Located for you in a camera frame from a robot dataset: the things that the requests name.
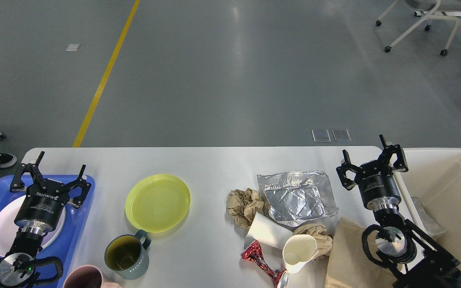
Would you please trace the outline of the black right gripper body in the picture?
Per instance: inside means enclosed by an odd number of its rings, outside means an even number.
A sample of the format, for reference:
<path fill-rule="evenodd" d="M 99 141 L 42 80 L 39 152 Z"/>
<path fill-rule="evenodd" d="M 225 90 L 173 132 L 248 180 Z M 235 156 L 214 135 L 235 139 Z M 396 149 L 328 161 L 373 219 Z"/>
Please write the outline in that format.
<path fill-rule="evenodd" d="M 402 201 L 390 164 L 373 160 L 360 165 L 357 186 L 364 208 L 379 211 L 395 208 Z"/>

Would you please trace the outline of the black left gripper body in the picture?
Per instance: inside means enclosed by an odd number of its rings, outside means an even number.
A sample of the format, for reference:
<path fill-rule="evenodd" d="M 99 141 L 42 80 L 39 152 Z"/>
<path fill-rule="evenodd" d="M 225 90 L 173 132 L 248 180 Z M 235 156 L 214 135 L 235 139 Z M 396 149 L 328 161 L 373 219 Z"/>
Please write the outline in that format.
<path fill-rule="evenodd" d="M 46 181 L 45 184 L 31 184 L 27 188 L 27 195 L 15 217 L 14 223 L 19 228 L 32 227 L 40 224 L 43 233 L 56 230 L 65 204 L 69 199 L 68 193 L 62 191 L 58 181 Z"/>

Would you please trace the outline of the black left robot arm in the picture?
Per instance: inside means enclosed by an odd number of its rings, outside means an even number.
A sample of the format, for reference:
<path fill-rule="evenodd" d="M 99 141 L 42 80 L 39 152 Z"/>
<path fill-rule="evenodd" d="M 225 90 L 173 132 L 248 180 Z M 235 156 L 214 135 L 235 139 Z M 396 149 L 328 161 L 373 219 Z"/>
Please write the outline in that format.
<path fill-rule="evenodd" d="M 24 192 L 14 223 L 18 227 L 8 252 L 0 257 L 0 288 L 31 288 L 59 280 L 63 264 L 59 257 L 39 259 L 46 235 L 56 230 L 67 204 L 80 208 L 91 184 L 84 179 L 82 165 L 75 180 L 66 184 L 44 178 L 39 165 L 41 152 L 33 163 L 22 163 L 10 185 L 13 193 Z"/>

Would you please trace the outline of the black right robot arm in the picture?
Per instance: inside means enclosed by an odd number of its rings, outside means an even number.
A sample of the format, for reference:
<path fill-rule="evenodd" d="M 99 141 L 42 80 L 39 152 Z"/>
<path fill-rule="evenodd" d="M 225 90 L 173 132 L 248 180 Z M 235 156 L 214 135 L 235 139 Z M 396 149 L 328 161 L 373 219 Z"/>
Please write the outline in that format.
<path fill-rule="evenodd" d="M 396 172 L 407 172 L 404 150 L 379 135 L 383 150 L 377 159 L 357 166 L 346 150 L 336 168 L 346 190 L 358 187 L 364 208 L 376 224 L 361 235 L 362 250 L 373 264 L 390 270 L 394 288 L 461 288 L 460 261 L 399 212 L 402 197 Z"/>

